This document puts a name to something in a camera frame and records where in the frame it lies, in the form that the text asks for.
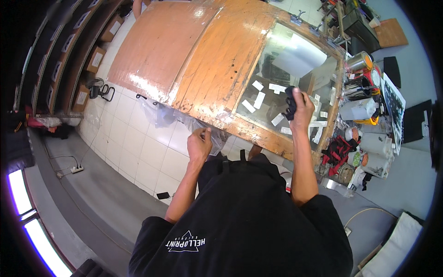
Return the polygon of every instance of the electrical cable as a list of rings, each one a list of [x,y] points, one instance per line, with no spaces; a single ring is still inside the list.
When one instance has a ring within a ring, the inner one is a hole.
[[[350,222],[354,217],[356,217],[357,215],[361,214],[361,213],[364,212],[364,211],[369,211],[369,210],[379,210],[379,211],[382,211],[382,212],[384,212],[384,213],[389,214],[389,215],[392,216],[393,218],[397,218],[395,215],[393,215],[393,214],[391,214],[390,212],[385,211],[385,210],[383,210],[383,209],[380,209],[380,208],[367,208],[367,209],[364,209],[364,210],[359,211],[358,213],[354,214],[354,215],[348,220],[348,222],[346,222],[346,224],[345,224],[345,226],[344,226],[343,228],[346,228],[346,227],[348,226],[349,222]]]

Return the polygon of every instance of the plastic container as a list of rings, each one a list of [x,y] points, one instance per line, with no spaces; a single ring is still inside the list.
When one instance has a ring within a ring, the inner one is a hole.
[[[368,98],[358,101],[348,102],[338,111],[343,120],[370,119],[377,107],[374,99]]]

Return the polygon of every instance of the left arm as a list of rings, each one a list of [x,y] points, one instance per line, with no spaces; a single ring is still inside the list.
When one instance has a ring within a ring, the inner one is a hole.
[[[166,211],[165,220],[176,223],[195,199],[197,178],[212,149],[211,128],[198,128],[188,138],[189,163],[185,176],[180,182],[171,204]]]

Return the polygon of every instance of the fluorescent light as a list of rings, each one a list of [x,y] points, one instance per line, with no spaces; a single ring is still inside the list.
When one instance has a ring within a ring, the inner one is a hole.
[[[26,192],[25,183],[21,170],[9,174],[12,196],[17,207],[17,214],[21,215],[32,209],[31,202]]]
[[[52,273],[54,273],[56,277],[71,276],[72,272],[60,259],[52,245],[49,243],[39,221],[37,219],[30,221],[29,223],[25,224],[25,229],[29,235],[29,238],[37,249],[37,252],[52,270]]]

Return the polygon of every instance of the tool on table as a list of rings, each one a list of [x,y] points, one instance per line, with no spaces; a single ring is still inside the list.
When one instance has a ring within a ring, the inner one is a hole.
[[[289,121],[294,119],[294,114],[297,110],[297,105],[295,104],[294,96],[292,95],[292,90],[294,88],[294,86],[289,86],[284,90],[288,96],[286,97],[286,103],[289,105],[289,107],[286,109],[286,113],[282,113],[282,115],[286,116],[286,119]]]

